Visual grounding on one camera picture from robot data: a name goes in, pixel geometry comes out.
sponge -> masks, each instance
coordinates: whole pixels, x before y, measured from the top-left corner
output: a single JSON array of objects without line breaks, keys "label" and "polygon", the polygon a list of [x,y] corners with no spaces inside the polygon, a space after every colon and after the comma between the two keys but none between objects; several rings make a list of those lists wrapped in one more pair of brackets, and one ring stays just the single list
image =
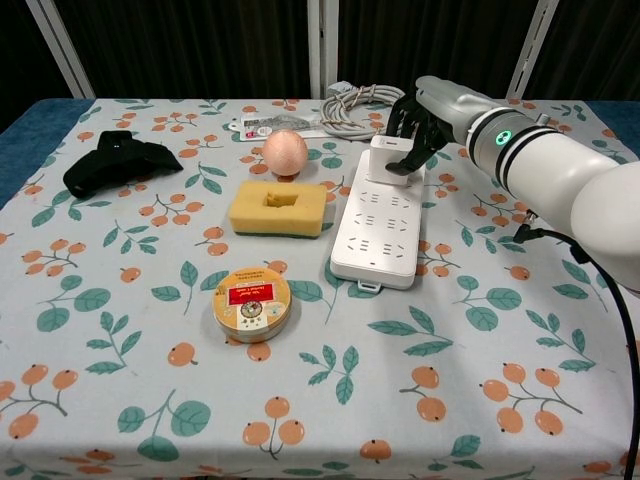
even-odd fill
[{"label": "sponge", "polygon": [[324,185],[244,182],[229,210],[236,233],[315,238],[322,232]]}]

robotic arm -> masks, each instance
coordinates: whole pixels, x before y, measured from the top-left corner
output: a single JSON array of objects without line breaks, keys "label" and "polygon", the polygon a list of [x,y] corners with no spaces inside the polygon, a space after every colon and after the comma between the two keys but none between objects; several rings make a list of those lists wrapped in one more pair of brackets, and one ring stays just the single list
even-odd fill
[{"label": "robotic arm", "polygon": [[417,126],[414,148],[388,171],[408,175],[447,143],[465,145],[474,165],[640,297],[640,162],[618,165],[546,126],[548,116],[534,121],[451,81],[416,86],[386,131],[409,138]]}]

white power strip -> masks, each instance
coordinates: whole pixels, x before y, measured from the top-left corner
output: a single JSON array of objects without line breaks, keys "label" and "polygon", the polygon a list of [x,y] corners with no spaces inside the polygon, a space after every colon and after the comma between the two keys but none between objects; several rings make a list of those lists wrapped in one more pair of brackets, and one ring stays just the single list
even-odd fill
[{"label": "white power strip", "polygon": [[357,280],[363,291],[406,289],[416,272],[425,167],[406,185],[368,180],[369,150],[362,152],[331,252],[331,271]]}]

black cable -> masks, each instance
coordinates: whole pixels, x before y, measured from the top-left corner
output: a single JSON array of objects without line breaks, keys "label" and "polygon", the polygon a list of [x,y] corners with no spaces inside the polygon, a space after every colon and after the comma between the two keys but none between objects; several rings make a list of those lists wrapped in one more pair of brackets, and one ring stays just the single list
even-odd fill
[{"label": "black cable", "polygon": [[624,480],[633,478],[633,469],[638,455],[638,441],[640,440],[640,363],[638,360],[638,348],[636,346],[636,336],[631,323],[631,315],[627,304],[620,293],[620,288],[616,281],[598,263],[596,263],[573,238],[553,230],[543,228],[532,229],[529,225],[521,225],[513,237],[514,243],[523,243],[534,238],[553,237],[562,240],[571,246],[571,253],[578,263],[591,262],[604,279],[611,296],[618,307],[622,327],[627,340],[629,350],[629,361],[631,364],[631,386],[633,390],[633,424],[631,426],[631,441],[629,442],[629,453],[627,454],[627,465],[624,469]]}]

black glove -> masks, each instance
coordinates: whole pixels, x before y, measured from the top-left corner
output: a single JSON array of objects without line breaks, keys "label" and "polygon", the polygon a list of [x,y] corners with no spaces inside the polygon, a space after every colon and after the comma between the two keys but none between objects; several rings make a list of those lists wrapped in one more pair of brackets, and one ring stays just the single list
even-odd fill
[{"label": "black glove", "polygon": [[182,165],[167,147],[134,140],[129,131],[102,132],[97,150],[74,163],[62,179],[75,197],[83,198],[160,168],[177,172]]}]

